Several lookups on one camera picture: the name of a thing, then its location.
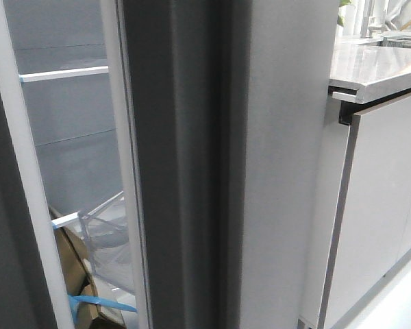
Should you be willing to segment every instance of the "blue tape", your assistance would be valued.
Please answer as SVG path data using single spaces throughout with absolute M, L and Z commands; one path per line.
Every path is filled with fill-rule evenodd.
M 70 303 L 71 314 L 73 316 L 73 321 L 77 323 L 77 309 L 79 308 L 80 303 L 95 304 L 101 305 L 110 308 L 117 308 L 119 310 L 126 310 L 127 312 L 137 313 L 137 308 L 130 305 L 113 302 L 112 300 L 107 300 L 105 298 L 100 298 L 96 296 L 70 296 L 68 295 L 68 302 Z

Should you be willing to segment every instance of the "countertop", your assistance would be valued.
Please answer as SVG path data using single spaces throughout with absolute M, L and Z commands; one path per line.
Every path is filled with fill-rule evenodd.
M 366 45 L 359 40 L 338 42 L 329 85 L 340 88 L 333 98 L 359 104 L 409 89 L 411 49 Z

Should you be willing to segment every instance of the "kitchen counter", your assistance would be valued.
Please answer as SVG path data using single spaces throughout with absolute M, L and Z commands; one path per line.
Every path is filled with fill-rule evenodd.
M 336 43 L 329 85 L 333 98 L 359 104 L 409 89 L 411 49 Z

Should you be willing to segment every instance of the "white cabinet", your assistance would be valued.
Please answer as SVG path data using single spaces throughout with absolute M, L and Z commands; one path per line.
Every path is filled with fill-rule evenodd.
M 311 328 L 331 328 L 411 248 L 411 94 L 334 129 L 326 123 L 320 168 L 343 166 L 318 179 L 314 231 L 332 233 L 312 237 L 301 311 Z

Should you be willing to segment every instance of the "gray countertop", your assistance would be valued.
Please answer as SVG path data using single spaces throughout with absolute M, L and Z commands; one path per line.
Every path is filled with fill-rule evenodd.
M 411 88 L 411 49 L 356 43 L 335 44 L 333 98 L 363 104 Z

